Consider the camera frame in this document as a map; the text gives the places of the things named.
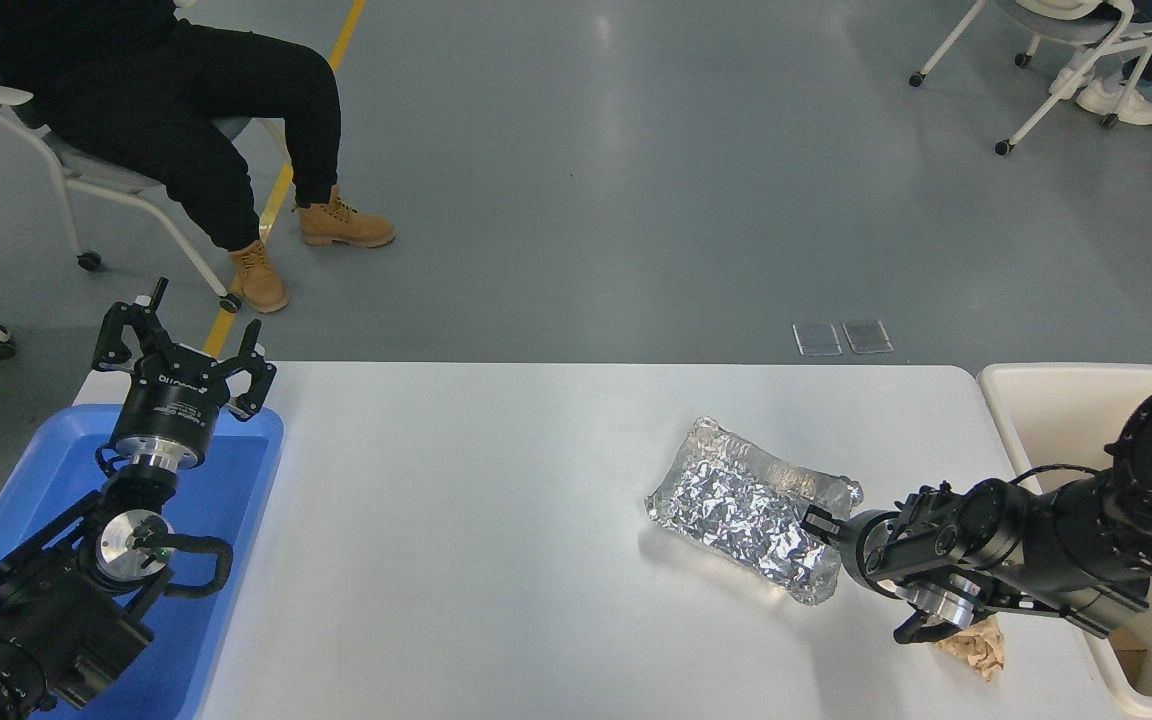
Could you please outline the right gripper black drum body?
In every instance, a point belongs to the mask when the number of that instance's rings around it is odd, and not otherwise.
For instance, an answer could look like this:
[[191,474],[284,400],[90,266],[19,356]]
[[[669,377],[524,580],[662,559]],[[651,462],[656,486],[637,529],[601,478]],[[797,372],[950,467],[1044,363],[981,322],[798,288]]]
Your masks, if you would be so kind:
[[838,533],[838,553],[847,574],[864,588],[901,600],[897,562],[893,562],[890,538],[896,532],[899,511],[859,511],[855,518],[846,520]]

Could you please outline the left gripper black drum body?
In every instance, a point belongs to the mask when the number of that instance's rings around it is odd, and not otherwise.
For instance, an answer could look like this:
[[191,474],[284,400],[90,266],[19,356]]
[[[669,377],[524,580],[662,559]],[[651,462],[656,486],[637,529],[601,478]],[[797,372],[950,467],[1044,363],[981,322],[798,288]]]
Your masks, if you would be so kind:
[[205,454],[221,407],[230,389],[212,357],[195,350],[162,351],[141,357],[134,365],[122,414],[111,445],[119,454],[136,454],[152,442]]

